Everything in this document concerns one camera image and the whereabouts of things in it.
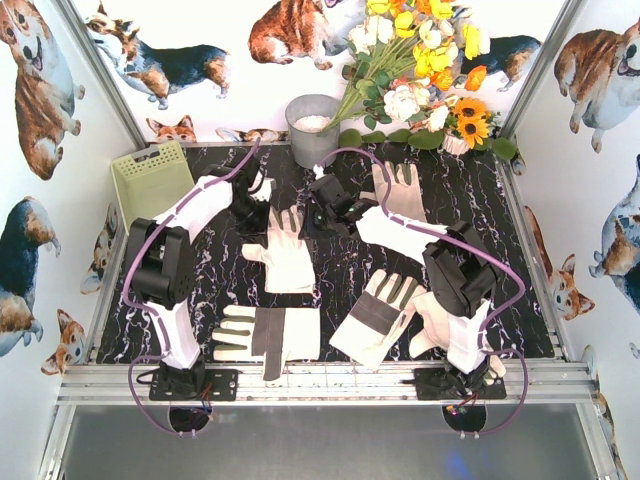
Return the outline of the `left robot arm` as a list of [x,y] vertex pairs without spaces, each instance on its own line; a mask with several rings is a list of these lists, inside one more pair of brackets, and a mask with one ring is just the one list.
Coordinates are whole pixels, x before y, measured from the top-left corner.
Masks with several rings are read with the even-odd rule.
[[205,382],[188,308],[195,282],[192,242],[228,211],[240,237],[265,246],[271,192],[263,167],[214,166],[168,210],[130,226],[122,297],[152,318],[161,347],[153,383],[172,398],[193,397]]

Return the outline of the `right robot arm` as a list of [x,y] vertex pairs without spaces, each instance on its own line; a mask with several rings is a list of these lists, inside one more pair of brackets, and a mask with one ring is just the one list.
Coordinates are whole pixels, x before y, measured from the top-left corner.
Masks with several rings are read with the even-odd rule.
[[464,391],[505,375],[482,338],[500,274],[469,224],[444,227],[392,215],[369,198],[354,199],[333,175],[311,183],[309,191],[304,235],[340,235],[384,247],[424,265],[429,281],[427,288],[412,278],[395,285],[376,273],[331,338],[334,347],[375,370],[419,314],[423,327],[409,342],[411,357],[443,349],[448,381]]

